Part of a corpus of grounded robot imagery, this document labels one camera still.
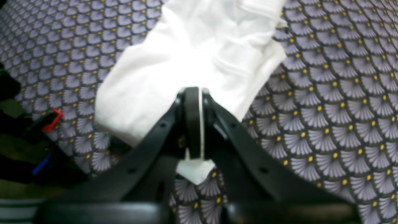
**black bracket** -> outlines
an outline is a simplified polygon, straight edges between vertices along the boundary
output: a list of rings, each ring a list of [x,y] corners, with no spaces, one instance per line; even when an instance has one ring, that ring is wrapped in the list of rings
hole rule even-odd
[[[184,100],[192,99],[191,90],[178,94],[142,143],[114,168],[45,202],[35,223],[175,223],[168,199],[185,155],[178,140],[195,133],[187,134],[185,127],[190,110],[184,105],[190,104]],[[221,223],[360,223],[354,205],[300,179],[265,153],[208,90],[202,99],[206,157],[221,170],[229,200]]]

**patterned fabric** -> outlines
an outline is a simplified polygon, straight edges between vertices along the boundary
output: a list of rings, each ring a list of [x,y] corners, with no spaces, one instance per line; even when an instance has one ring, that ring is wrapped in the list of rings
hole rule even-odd
[[[126,145],[96,129],[94,97],[125,47],[160,16],[158,0],[8,0],[0,11],[0,61],[22,84],[34,119],[53,108],[50,134],[96,176]],[[359,205],[364,223],[396,223],[398,189],[396,0],[289,0],[288,58],[259,92],[243,124],[300,177]],[[214,170],[194,186],[177,177],[170,199],[181,223],[217,223],[226,203]]]

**black plastic frame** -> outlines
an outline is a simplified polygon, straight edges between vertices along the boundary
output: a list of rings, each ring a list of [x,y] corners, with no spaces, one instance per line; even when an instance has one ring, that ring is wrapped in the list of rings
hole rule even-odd
[[[184,158],[185,146],[197,153],[191,146],[197,146],[198,113],[186,114],[199,103],[192,97],[194,91],[198,88],[181,91],[141,144],[114,168],[45,202],[35,223],[175,223],[175,214],[168,207],[175,170]],[[354,205],[285,169],[207,89],[202,97],[205,157],[221,170],[229,200],[221,223],[360,222]],[[181,136],[188,136],[183,147]]]

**black object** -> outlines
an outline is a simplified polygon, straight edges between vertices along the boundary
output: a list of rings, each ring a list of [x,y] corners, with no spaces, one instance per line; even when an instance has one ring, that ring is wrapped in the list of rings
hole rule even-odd
[[[45,202],[37,224],[174,223],[168,197],[187,135],[185,119],[197,88],[180,92],[142,143],[118,165]],[[356,207],[305,182],[272,159],[239,121],[202,92],[206,157],[224,176],[230,203],[221,223],[359,223]]]
[[[48,137],[44,135],[43,129],[52,124],[59,116],[60,114],[55,111],[41,116],[24,129],[22,138],[32,144],[36,144],[42,140],[49,140]]]
[[[15,97],[21,88],[21,84],[13,79],[0,65],[0,101]]]

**screw hole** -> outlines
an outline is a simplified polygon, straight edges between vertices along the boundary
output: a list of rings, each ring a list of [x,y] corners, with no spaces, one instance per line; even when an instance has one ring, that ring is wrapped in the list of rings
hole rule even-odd
[[[130,169],[127,170],[127,173],[132,174],[132,173],[135,173],[135,171],[136,171],[135,168],[130,168]]]
[[[269,170],[264,167],[260,167],[259,169],[260,169],[260,172],[262,172],[263,174],[267,174],[269,172]]]

